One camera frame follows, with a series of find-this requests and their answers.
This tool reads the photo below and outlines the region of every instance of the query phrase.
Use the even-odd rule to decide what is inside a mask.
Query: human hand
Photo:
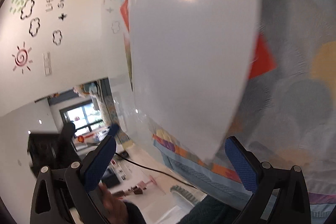
[[[127,224],[128,212],[125,203],[112,196],[105,184],[100,184],[99,188],[102,192],[102,203],[109,214],[108,221],[111,224]]]

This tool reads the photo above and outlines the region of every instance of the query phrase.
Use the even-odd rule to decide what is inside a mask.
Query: blue gripper pad
[[[120,129],[119,125],[114,123],[109,126],[109,132],[107,133],[107,135],[114,137],[118,133],[119,129]]]
[[[115,141],[115,138],[108,136],[106,136],[105,138],[109,139],[103,147],[100,148],[99,145],[96,148],[96,150],[99,149],[99,151],[97,152],[94,160],[88,166],[88,168],[85,170],[85,173],[82,176],[84,181],[83,186],[87,193],[94,190],[98,186],[101,177],[104,175],[107,167],[109,166],[110,161],[112,160],[116,152],[117,143]]]
[[[225,141],[225,153],[235,168],[245,189],[255,193],[258,189],[258,175],[230,138]]]

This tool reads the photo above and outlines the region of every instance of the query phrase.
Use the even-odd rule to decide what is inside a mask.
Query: wall
[[[63,128],[63,121],[62,121],[61,114],[59,112],[60,109],[63,109],[63,108],[66,108],[66,107],[69,107],[75,104],[79,104],[79,103],[82,103],[90,99],[91,97],[87,97],[87,98],[77,97],[77,98],[66,100],[64,102],[50,106],[51,115],[54,119],[57,130],[60,131]]]
[[[28,130],[57,131],[46,99],[0,117],[0,196],[17,224],[29,223],[36,182],[29,168]]]

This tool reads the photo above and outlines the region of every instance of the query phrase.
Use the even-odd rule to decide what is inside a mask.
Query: drawing of sun
[[[19,46],[17,47],[17,54],[16,56],[14,54],[12,54],[12,57],[15,58],[15,67],[13,68],[13,71],[16,70],[17,67],[21,67],[22,68],[22,74],[23,74],[23,67],[27,67],[27,69],[30,71],[30,67],[27,65],[32,63],[32,60],[28,61],[28,53],[32,50],[32,48],[30,47],[28,50],[25,49],[26,43],[23,42],[23,48],[20,48]]]

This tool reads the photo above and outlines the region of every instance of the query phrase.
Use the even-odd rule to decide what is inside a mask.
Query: black cable
[[[101,98],[103,99],[103,101],[104,101],[104,103],[105,103],[105,105],[106,105],[106,109],[107,109],[107,112],[109,113],[109,116],[110,116],[110,119],[111,119],[111,123],[113,124],[112,117],[111,117],[111,114],[110,114],[110,112],[109,112],[109,108],[107,107],[107,103],[106,103],[106,101],[105,101],[105,98],[104,98],[104,95],[103,95],[103,90],[102,90],[102,88],[101,88],[101,84],[100,84],[100,83],[99,83],[99,88],[100,88]],[[121,142],[121,140],[120,140],[120,138],[119,138],[118,132],[116,133],[116,135],[117,135],[117,137],[118,137],[118,139],[119,139],[120,144],[122,144],[122,142]]]
[[[100,99],[101,92],[100,92],[100,88],[98,88],[98,82],[97,82],[97,81],[94,81],[94,84],[95,84],[96,89],[97,89],[97,95],[98,95],[98,98]]]
[[[141,167],[141,168],[145,168],[145,169],[147,169],[147,170],[151,170],[151,171],[154,171],[154,172],[158,172],[158,173],[167,175],[167,176],[169,176],[169,177],[171,177],[171,178],[173,178],[173,179],[175,179],[175,180],[177,180],[177,181],[179,181],[179,182],[181,182],[181,183],[183,183],[183,184],[185,184],[185,185],[187,185],[187,186],[190,186],[190,187],[193,187],[193,188],[197,189],[195,186],[193,186],[193,185],[191,185],[191,184],[189,184],[189,183],[185,183],[185,182],[183,182],[182,180],[179,180],[179,179],[177,179],[176,177],[174,177],[174,176],[172,176],[172,175],[169,175],[169,174],[167,174],[167,173],[165,173],[165,172],[162,172],[162,171],[159,171],[159,170],[155,170],[155,169],[152,169],[152,168],[149,168],[149,167],[140,165],[140,164],[138,164],[138,163],[136,163],[136,162],[133,162],[133,161],[131,161],[131,160],[128,160],[128,159],[124,158],[122,155],[118,154],[117,152],[116,152],[115,154],[116,154],[118,157],[122,158],[122,159],[125,160],[125,161],[128,161],[128,162],[131,163],[131,164],[134,164],[134,165],[139,166],[139,167]]]

